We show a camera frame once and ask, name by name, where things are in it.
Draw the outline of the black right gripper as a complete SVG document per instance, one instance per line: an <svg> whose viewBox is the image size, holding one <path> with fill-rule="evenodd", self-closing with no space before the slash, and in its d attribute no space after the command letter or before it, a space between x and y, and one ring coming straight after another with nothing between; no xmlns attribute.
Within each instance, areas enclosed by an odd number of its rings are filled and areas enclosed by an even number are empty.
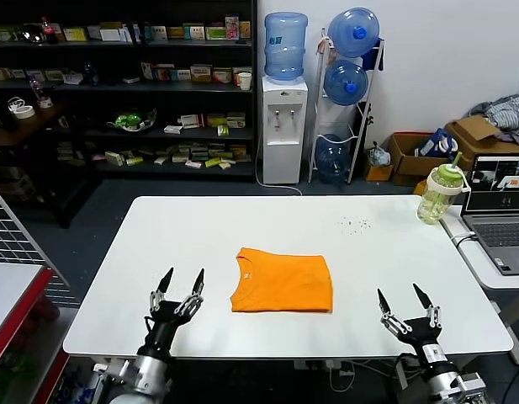
<svg viewBox="0 0 519 404"><path fill-rule="evenodd" d="M414 349L423 369L431 369L433 366L448 362L437 341L442 332L441 307L435 306L428 294L416 283L413 283L412 286L426 315L403 322L391 311L381 289L377 289L381 310L380 321L390 333L397 336L400 342L408 344Z"/></svg>

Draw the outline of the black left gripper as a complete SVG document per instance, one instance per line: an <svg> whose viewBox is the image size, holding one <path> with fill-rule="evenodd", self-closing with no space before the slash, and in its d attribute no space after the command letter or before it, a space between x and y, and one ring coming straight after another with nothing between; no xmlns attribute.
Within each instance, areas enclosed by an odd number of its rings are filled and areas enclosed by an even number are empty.
<svg viewBox="0 0 519 404"><path fill-rule="evenodd" d="M137 355L154 359L170 359L170 349L177 329L191 321L204 298L204 269L199 272L191 294L181 303L165 300L174 267L161 278L157 288L150 293L150 312L153 326L148 329L144 344Z"/></svg>

